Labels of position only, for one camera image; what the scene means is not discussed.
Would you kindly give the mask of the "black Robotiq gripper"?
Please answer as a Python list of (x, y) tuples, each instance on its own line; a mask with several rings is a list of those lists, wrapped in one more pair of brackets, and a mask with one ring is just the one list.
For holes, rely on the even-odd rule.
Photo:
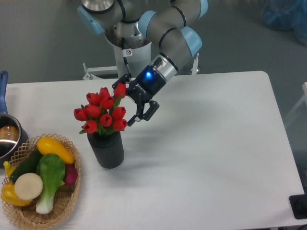
[[(136, 114), (127, 122), (129, 127), (135, 122), (149, 121), (152, 118), (160, 105), (151, 99), (166, 85), (166, 80), (154, 69), (153, 65), (146, 66), (135, 79), (131, 80), (130, 77), (131, 74), (125, 74), (112, 85), (116, 97), (124, 98), (127, 95), (137, 103)], [(144, 112), (147, 102), (149, 108)]]

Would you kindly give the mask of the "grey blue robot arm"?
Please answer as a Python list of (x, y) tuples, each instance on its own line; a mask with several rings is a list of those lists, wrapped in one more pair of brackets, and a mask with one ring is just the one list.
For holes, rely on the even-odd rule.
[(205, 0), (173, 0), (161, 13), (146, 0), (84, 0), (77, 13), (94, 34), (112, 45), (118, 80), (137, 106), (128, 121), (150, 120), (159, 104), (153, 97), (202, 46), (190, 25), (208, 10)]

